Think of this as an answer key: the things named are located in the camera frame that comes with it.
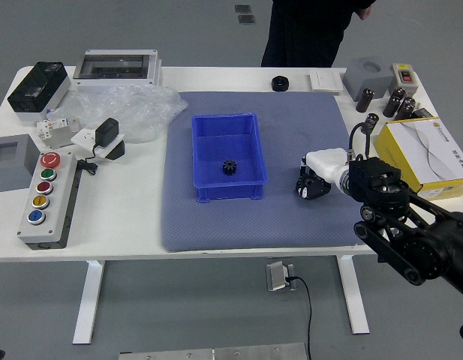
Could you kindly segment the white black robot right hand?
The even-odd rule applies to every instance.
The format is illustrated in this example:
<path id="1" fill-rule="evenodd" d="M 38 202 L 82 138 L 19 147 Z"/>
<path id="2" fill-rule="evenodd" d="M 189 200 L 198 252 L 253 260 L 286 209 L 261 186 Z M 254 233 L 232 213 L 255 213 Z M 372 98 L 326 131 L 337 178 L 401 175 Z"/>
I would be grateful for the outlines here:
<path id="1" fill-rule="evenodd" d="M 349 164 L 342 148 L 310 151 L 301 160 L 296 192 L 306 200 L 328 194 L 335 185 L 343 194 L 349 194 Z"/>

